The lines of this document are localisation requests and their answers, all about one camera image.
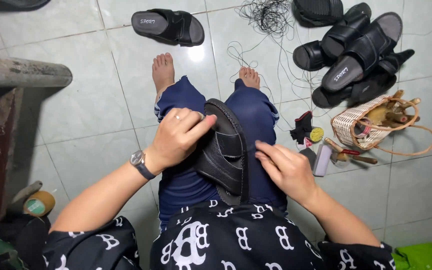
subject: wicker basket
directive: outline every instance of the wicker basket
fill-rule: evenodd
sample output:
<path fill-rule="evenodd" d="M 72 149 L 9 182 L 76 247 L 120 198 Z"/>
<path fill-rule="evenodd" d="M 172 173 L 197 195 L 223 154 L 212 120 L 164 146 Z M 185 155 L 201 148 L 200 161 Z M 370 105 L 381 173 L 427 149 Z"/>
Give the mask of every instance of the wicker basket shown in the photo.
<path fill-rule="evenodd" d="M 397 128 L 389 128 L 389 127 L 381 127 L 381 126 L 375 126 L 375 125 L 369 125 L 363 121 L 360 121 L 369 111 L 374 109 L 375 107 L 378 107 L 379 105 L 382 105 L 388 101 L 399 101 L 396 103 L 395 107 L 398 107 L 399 104 L 407 102 L 411 105 L 411 107 L 414 108 L 414 118 L 406 123 L 403 126 L 397 127 Z M 420 129 L 427 130 L 432 133 L 432 130 L 423 126 L 414 125 L 417 117 L 419 114 L 419 110 L 413 103 L 399 99 L 399 98 L 392 98 L 390 95 L 381 95 L 369 102 L 366 102 L 364 104 L 361 104 L 357 107 L 352 107 L 346 109 L 344 112 L 338 114 L 336 117 L 331 119 L 331 125 L 333 126 L 333 131 L 336 137 L 339 139 L 339 141 L 345 145 L 349 146 L 357 146 L 358 148 L 362 150 L 370 150 L 372 148 L 381 149 L 382 151 L 395 154 L 395 155 L 401 155 L 401 156 L 416 156 L 421 155 L 429 150 L 432 149 L 432 144 L 425 150 L 417 152 L 417 153 L 398 153 L 393 152 L 391 150 L 382 149 L 378 146 L 378 144 L 386 137 L 388 136 L 392 131 L 401 130 L 406 127 L 416 127 Z M 371 128 L 371 131 L 369 132 L 369 135 L 365 138 L 356 138 L 356 134 L 354 133 L 354 127 L 355 125 L 359 123 L 364 126 L 369 126 Z"/>

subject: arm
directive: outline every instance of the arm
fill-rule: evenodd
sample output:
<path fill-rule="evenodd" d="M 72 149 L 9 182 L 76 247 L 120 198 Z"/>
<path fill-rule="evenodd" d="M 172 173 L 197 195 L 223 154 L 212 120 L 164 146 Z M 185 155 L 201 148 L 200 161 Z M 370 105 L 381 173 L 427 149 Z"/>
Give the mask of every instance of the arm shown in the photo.
<path fill-rule="evenodd" d="M 161 121 L 153 143 L 144 150 L 145 164 L 153 175 L 181 163 L 196 148 L 196 142 L 215 124 L 216 116 L 188 108 L 173 108 Z M 49 232 L 84 232 L 111 221 L 124 204 L 148 180 L 129 162 L 86 188 L 60 213 Z"/>
<path fill-rule="evenodd" d="M 316 183 L 308 158 L 281 145 L 256 142 L 256 158 L 273 182 L 291 199 L 311 212 L 331 241 L 379 247 L 381 242 L 353 213 Z"/>

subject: black shirt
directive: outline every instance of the black shirt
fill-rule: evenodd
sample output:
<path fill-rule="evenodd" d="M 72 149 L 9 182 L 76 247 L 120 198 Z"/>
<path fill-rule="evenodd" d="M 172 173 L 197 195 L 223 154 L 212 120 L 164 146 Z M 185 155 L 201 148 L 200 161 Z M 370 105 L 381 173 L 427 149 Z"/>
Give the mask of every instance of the black shirt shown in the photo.
<path fill-rule="evenodd" d="M 150 269 L 396 269 L 384 243 L 322 241 L 318 247 L 270 205 L 207 201 L 171 217 L 153 243 Z M 92 231 L 53 231 L 43 255 L 51 270 L 141 269 L 135 231 L 124 217 Z"/>

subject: foot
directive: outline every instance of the foot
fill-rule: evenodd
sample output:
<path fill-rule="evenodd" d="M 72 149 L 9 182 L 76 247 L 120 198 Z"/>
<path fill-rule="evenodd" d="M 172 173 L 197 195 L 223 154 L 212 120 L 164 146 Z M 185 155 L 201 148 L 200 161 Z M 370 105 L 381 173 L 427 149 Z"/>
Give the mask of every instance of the foot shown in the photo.
<path fill-rule="evenodd" d="M 169 52 L 153 59 L 153 81 L 157 93 L 174 84 L 173 57 Z"/>
<path fill-rule="evenodd" d="M 241 67 L 239 70 L 239 78 L 243 80 L 243 83 L 247 87 L 252 87 L 259 90 L 259 76 L 258 72 L 249 67 Z"/>

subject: watch face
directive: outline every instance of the watch face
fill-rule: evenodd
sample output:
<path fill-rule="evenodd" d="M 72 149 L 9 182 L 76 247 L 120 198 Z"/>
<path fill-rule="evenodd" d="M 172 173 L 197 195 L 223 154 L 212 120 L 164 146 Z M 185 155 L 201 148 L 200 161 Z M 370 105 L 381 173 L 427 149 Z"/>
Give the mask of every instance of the watch face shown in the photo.
<path fill-rule="evenodd" d="M 143 152 L 140 150 L 131 156 L 131 159 L 129 160 L 129 162 L 132 165 L 138 165 L 139 163 L 141 163 L 142 159 L 143 159 Z"/>

